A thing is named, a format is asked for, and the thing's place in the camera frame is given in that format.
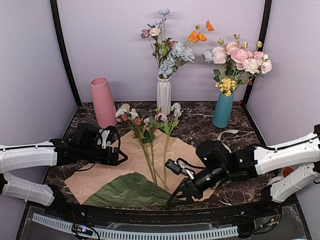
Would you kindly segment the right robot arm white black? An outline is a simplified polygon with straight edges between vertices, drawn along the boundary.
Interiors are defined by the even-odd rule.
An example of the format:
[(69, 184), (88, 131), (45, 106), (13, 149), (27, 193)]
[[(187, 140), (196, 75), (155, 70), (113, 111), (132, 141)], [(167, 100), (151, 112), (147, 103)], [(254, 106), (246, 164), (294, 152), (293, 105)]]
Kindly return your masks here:
[(275, 203), (284, 202), (320, 176), (320, 126), (313, 132), (274, 146), (249, 145), (230, 152), (220, 140), (206, 140), (195, 151), (204, 164), (197, 174), (189, 173), (167, 200), (167, 205), (193, 204), (204, 191), (221, 180), (243, 182), (268, 172), (299, 165), (288, 176), (273, 178), (263, 189), (263, 200), (255, 205), (255, 213), (266, 217)]

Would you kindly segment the pink rose flower stem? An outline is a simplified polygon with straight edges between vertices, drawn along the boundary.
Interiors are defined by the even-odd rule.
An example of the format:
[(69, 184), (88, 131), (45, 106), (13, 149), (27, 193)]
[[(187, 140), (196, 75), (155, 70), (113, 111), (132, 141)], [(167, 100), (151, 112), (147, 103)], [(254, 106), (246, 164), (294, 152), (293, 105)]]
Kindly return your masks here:
[(158, 180), (160, 180), (163, 183), (164, 188), (167, 189), (164, 179), (156, 170), (154, 153), (154, 141), (156, 139), (155, 132), (157, 129), (160, 129), (164, 126), (165, 121), (163, 120), (163, 118), (166, 118), (167, 116), (162, 112), (161, 107), (157, 108), (155, 112), (156, 115), (151, 115), (148, 118), (148, 122), (146, 122), (147, 119), (144, 120), (144, 130), (142, 131), (142, 139), (140, 143), (143, 148), (145, 159), (151, 174), (152, 182), (157, 185)]

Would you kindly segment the white poppy flower stem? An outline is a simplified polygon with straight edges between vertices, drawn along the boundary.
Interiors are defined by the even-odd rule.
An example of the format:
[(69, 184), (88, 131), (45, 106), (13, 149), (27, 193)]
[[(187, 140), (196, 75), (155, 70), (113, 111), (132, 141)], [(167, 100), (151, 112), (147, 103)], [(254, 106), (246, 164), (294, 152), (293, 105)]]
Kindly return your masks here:
[(180, 122), (179, 117), (183, 113), (181, 104), (178, 102), (175, 102), (171, 106), (170, 110), (173, 112), (173, 115), (168, 123), (165, 122), (163, 124), (163, 129), (166, 134), (166, 140), (165, 140), (164, 150), (163, 150), (163, 164), (166, 163), (166, 157), (167, 157), (167, 151), (168, 151), (168, 147), (169, 147), (171, 133), (174, 130), (174, 128), (179, 124), (179, 122)]

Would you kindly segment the green wrapping paper sheet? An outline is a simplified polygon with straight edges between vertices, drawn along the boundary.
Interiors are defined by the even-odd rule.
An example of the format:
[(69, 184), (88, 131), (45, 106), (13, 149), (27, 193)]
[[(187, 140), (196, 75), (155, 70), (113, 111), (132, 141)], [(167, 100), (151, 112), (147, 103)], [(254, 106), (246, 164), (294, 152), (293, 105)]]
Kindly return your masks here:
[(101, 208), (163, 206), (171, 194), (144, 175), (134, 172), (119, 176), (91, 195), (83, 204)]

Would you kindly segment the beige kraft wrapping paper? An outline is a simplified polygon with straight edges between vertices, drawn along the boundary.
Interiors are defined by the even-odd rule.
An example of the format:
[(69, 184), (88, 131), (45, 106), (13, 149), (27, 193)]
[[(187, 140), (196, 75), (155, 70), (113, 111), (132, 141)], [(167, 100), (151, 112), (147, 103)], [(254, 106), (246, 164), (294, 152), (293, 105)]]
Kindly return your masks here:
[[(153, 141), (154, 166), (161, 176), (164, 168), (164, 147), (167, 135), (160, 130), (155, 132), (155, 140)], [(128, 156), (128, 160), (118, 166), (108, 166), (96, 164), (93, 168), (87, 171), (75, 172), (71, 177), (65, 180), (67, 187), (73, 193), (80, 204), (84, 202), (104, 185), (110, 183), (116, 177), (124, 176), (137, 172), (144, 175), (152, 182), (152, 176), (147, 164), (147, 160), (142, 149), (142, 146), (137, 138), (134, 138), (132, 131), (121, 137), (120, 150)], [(188, 163), (198, 167), (204, 167), (204, 164), (196, 155), (196, 148), (183, 142), (177, 137), (170, 137), (166, 153), (166, 159), (176, 160), (182, 158)], [(170, 195), (181, 183), (182, 174), (176, 175), (166, 168), (166, 186)]]

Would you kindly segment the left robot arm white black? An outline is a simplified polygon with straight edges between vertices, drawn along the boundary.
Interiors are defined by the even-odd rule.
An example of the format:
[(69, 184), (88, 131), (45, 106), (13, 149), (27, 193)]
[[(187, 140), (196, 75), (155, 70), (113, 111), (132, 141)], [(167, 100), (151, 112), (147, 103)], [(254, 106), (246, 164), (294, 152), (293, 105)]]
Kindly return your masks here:
[(10, 172), (41, 166), (65, 166), (79, 161), (93, 165), (118, 166), (128, 160), (120, 145), (110, 146), (119, 132), (112, 125), (98, 129), (81, 123), (65, 138), (53, 138), (41, 143), (0, 147), (0, 195), (50, 206), (60, 218), (67, 218), (70, 206), (54, 185), (38, 184), (12, 175)]

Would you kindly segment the beige ribbon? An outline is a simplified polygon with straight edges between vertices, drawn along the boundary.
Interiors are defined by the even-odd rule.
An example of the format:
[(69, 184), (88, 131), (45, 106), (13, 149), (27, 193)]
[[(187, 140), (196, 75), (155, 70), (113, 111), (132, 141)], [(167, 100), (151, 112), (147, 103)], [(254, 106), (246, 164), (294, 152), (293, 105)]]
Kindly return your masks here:
[(220, 141), (222, 145), (231, 153), (232, 150), (230, 149), (229, 145), (226, 144), (227, 137), (237, 137), (239, 132), (240, 131), (236, 129), (224, 130), (217, 135), (216, 140)]

